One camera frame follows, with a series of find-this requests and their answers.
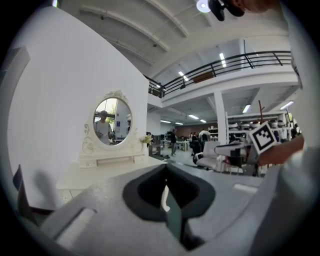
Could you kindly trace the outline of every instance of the black railing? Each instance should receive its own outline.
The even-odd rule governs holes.
[[[149,80],[148,92],[150,94],[154,95],[154,96],[162,98],[163,97],[164,87],[160,83],[158,83],[157,81],[147,77],[146,75],[144,77]]]
[[[291,65],[291,57],[290,51],[283,50],[251,52],[225,58],[225,63],[222,63],[221,59],[216,60],[185,73],[184,76],[186,78],[179,76],[165,85],[161,85],[148,77],[146,78],[150,81],[149,93],[154,95],[157,93],[162,98],[189,85],[197,84],[223,74],[243,69]]]

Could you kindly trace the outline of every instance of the white chair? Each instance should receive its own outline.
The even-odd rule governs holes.
[[[204,144],[203,152],[195,154],[195,164],[197,166],[206,167],[207,169],[216,170],[218,164],[218,155],[215,153],[215,148],[219,145],[219,141],[207,141]]]

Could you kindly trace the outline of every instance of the ornate white mirror frame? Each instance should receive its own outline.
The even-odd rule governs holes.
[[[94,130],[94,115],[99,104],[107,99],[117,99],[122,101],[131,114],[131,125],[126,138],[119,144],[106,145],[97,137]],[[98,165],[98,161],[138,157],[144,155],[144,147],[137,138],[138,129],[135,123],[135,113],[130,108],[127,97],[121,90],[111,91],[100,98],[93,106],[87,123],[84,124],[84,138],[81,151],[78,157],[80,168],[92,168]]]

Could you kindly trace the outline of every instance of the black foam insert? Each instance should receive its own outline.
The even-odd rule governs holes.
[[[167,164],[131,180],[124,187],[122,196],[128,208],[138,217],[164,222],[166,213],[161,208],[161,197],[166,185],[181,208],[184,220],[203,215],[216,194],[205,180]]]

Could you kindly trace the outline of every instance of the oval mirror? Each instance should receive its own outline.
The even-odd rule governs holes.
[[[130,131],[131,116],[128,105],[121,99],[105,99],[94,112],[95,135],[106,145],[120,144]]]

